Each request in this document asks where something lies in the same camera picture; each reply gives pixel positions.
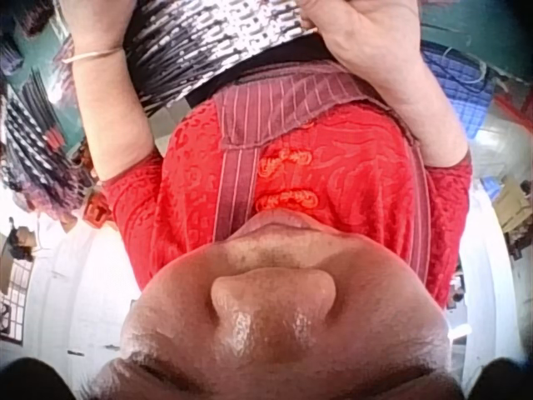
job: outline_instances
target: window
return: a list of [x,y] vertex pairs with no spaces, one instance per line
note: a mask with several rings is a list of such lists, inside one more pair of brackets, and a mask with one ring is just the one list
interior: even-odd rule
[[13,261],[7,295],[0,292],[0,340],[22,346],[26,296],[33,263]]

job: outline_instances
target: lips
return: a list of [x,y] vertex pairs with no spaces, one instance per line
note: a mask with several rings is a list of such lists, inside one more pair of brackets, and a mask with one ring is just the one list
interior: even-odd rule
[[314,225],[319,225],[311,217],[289,210],[276,209],[263,211],[248,220],[238,231],[233,233],[231,239],[240,238],[249,233],[254,233],[263,228],[296,228],[312,229]]

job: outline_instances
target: wrist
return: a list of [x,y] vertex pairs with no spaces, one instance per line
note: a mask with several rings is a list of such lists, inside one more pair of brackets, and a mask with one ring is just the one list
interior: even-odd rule
[[434,80],[433,73],[420,56],[405,68],[396,70],[391,79],[371,84],[387,104],[396,108],[418,103],[419,95],[430,88]]

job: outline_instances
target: hand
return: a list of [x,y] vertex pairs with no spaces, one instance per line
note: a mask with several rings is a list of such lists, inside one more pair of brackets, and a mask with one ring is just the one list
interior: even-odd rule
[[317,27],[335,58],[380,92],[423,64],[418,0],[296,2],[302,26]]
[[76,53],[119,48],[137,0],[61,0]]

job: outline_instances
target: fluorescent light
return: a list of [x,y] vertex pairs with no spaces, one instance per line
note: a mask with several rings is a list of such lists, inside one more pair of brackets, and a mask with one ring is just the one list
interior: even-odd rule
[[468,323],[463,323],[457,327],[454,327],[448,331],[448,338],[451,342],[456,339],[463,338],[472,333],[472,327]]

